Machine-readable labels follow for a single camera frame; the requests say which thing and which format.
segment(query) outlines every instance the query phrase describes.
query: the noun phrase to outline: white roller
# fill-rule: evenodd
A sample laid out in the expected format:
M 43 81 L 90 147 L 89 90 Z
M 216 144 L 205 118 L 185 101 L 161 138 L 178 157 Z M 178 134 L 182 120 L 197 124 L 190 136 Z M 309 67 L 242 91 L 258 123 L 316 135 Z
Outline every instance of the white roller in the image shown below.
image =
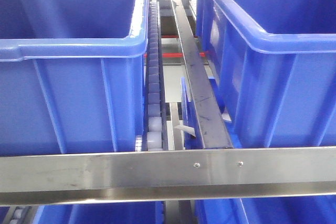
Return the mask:
M 148 118 L 148 131 L 162 131 L 162 118 L 160 116 Z
M 148 149 L 162 148 L 161 131 L 151 131 L 147 133 L 147 147 Z
M 22 212 L 23 209 L 16 209 L 15 212 L 13 213 L 13 218 L 20 219 L 22 217 Z

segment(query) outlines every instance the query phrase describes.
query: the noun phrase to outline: blue plastic bin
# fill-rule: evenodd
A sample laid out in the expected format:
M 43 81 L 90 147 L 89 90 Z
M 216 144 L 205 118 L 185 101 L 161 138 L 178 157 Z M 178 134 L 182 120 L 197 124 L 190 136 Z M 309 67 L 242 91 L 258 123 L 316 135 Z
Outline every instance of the blue plastic bin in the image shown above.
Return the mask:
M 133 151 L 148 0 L 0 0 L 0 155 Z
M 243 147 L 336 143 L 336 0 L 197 0 Z
M 215 199 L 195 204 L 199 224 L 333 224 L 335 196 Z
M 33 224 L 163 224 L 162 211 L 162 202 L 43 206 Z

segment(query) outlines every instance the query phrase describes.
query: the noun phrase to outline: stainless steel rail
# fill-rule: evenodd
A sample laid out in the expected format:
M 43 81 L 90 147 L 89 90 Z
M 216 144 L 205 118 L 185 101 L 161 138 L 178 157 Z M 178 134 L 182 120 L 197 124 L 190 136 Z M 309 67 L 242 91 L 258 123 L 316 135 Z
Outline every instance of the stainless steel rail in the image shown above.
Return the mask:
M 184 56 L 188 87 L 195 104 L 197 129 L 204 148 L 232 148 L 181 0 L 171 0 Z
M 336 194 L 336 147 L 0 158 L 0 205 Z

